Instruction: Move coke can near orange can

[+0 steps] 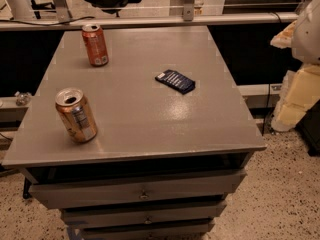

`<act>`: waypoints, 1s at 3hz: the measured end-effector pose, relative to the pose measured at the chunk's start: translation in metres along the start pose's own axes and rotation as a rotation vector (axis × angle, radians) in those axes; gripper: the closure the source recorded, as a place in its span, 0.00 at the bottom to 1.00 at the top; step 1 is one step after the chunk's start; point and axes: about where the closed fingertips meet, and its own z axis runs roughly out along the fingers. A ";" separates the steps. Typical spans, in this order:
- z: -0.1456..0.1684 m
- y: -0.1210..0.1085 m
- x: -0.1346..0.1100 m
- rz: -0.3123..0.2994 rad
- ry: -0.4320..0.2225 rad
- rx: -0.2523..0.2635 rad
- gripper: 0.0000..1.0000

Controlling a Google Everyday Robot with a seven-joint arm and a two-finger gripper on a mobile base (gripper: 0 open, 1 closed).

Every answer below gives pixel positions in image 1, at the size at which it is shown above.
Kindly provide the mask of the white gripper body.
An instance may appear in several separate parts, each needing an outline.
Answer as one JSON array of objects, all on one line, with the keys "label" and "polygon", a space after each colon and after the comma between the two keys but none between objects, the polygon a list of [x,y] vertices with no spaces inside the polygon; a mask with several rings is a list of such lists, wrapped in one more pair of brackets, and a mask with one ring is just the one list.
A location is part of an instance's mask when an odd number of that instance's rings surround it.
[{"label": "white gripper body", "polygon": [[291,48],[295,59],[305,64],[320,63],[320,0],[312,0],[299,14]]}]

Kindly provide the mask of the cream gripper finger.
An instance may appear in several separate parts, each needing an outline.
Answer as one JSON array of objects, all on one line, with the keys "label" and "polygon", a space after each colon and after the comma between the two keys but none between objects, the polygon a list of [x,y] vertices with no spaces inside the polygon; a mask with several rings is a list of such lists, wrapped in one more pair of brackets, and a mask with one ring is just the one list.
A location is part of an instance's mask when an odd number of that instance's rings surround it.
[{"label": "cream gripper finger", "polygon": [[288,71],[283,79],[271,127],[278,132],[291,130],[319,100],[319,65],[303,64],[297,72]]},{"label": "cream gripper finger", "polygon": [[292,37],[297,21],[293,21],[281,32],[275,35],[270,44],[276,48],[285,49],[292,47]]}]

